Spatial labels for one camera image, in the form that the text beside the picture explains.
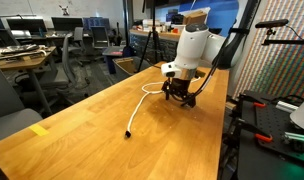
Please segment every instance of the yellow tape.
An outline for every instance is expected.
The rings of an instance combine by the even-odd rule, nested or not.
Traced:
[[[39,135],[39,136],[44,136],[49,134],[49,131],[47,131],[46,129],[44,129],[42,126],[38,125],[38,124],[33,124],[29,127],[29,129],[31,129],[33,132],[35,132],[35,134]]]

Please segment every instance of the gray office chair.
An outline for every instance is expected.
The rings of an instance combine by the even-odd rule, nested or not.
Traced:
[[[40,120],[42,117],[37,112],[24,108],[0,70],[0,140]]]
[[[39,83],[42,89],[50,90],[55,89],[57,92],[57,96],[49,102],[49,106],[52,106],[60,99],[64,100],[66,103],[72,105],[74,102],[68,98],[70,91],[75,88],[77,85],[76,75],[74,74],[73,68],[69,59],[69,38],[72,34],[68,34],[65,36],[63,41],[63,49],[62,49],[62,66],[63,69],[58,69],[56,71],[46,71],[43,73],[41,78],[39,79]]]
[[[0,40],[4,46],[20,46],[10,30],[0,29]]]
[[[68,51],[75,55],[75,61],[83,67],[83,62],[88,62],[90,63],[90,60],[79,60],[78,57],[80,55],[85,54],[85,45],[83,42],[83,27],[76,27],[74,30],[74,39],[73,39],[74,46],[70,46]]]
[[[92,26],[92,37],[93,37],[93,48],[100,50],[100,53],[110,46],[109,36],[104,26]]]

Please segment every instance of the black cable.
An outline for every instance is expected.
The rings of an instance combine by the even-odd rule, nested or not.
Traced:
[[[294,34],[297,36],[297,37],[299,37],[301,40],[303,40],[304,41],[304,39],[291,27],[291,26],[288,26],[288,25],[285,25],[287,28],[290,28],[293,32],[294,32]]]

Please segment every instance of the tripod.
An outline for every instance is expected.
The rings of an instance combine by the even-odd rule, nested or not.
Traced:
[[[144,13],[144,9],[145,9],[145,0],[143,1],[143,7],[142,7],[142,13]],[[162,50],[161,50],[161,45],[160,45],[160,39],[159,39],[159,34],[158,32],[155,30],[155,1],[152,1],[152,20],[153,20],[153,24],[152,24],[152,31],[149,31],[148,34],[148,39],[146,40],[145,46],[144,46],[144,50],[141,56],[141,60],[140,60],[140,65],[139,68],[137,70],[137,72],[140,72],[141,66],[142,66],[142,62],[144,60],[144,56],[146,54],[146,49],[148,47],[150,38],[151,38],[151,34],[152,34],[152,39],[153,39],[153,47],[154,47],[154,58],[155,58],[155,62],[158,62],[158,52],[160,52],[160,56],[161,56],[161,60],[163,59],[163,54],[162,54]]]

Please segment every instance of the floor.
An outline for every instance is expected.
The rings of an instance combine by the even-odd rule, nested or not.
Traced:
[[[82,57],[82,59],[93,59],[93,57]],[[61,63],[57,61],[58,68],[61,67]],[[118,83],[117,77],[115,74],[110,74],[108,71],[107,64],[104,60],[97,60],[92,61],[91,63],[84,63],[84,67],[81,67],[76,62],[72,63],[73,69],[77,76],[77,90],[71,92],[69,99],[74,101],[75,103],[87,98],[87,96],[92,96],[103,89],[106,89],[116,83]],[[37,95],[32,92],[22,92],[22,88],[17,86],[14,83],[14,78],[21,74],[21,72],[6,72],[5,75],[8,78],[9,82],[15,86],[18,94],[20,94],[24,105],[28,108],[34,109],[39,111],[42,108],[42,105],[37,101]],[[87,85],[85,78],[88,78],[90,84]],[[47,95],[51,97],[51,93],[53,92],[46,92]],[[51,109],[53,113],[59,112],[64,108],[68,107],[68,105],[64,103],[57,103],[55,106],[52,106]],[[226,108],[225,118],[224,118],[224,132],[227,130],[227,127],[231,121],[231,118],[228,116],[231,113],[231,110]],[[227,166],[224,168],[224,171],[219,170],[218,179],[230,179],[232,176],[233,171],[236,167],[236,160],[232,159],[232,161],[228,162]],[[4,179],[4,175],[0,172],[0,179]]]

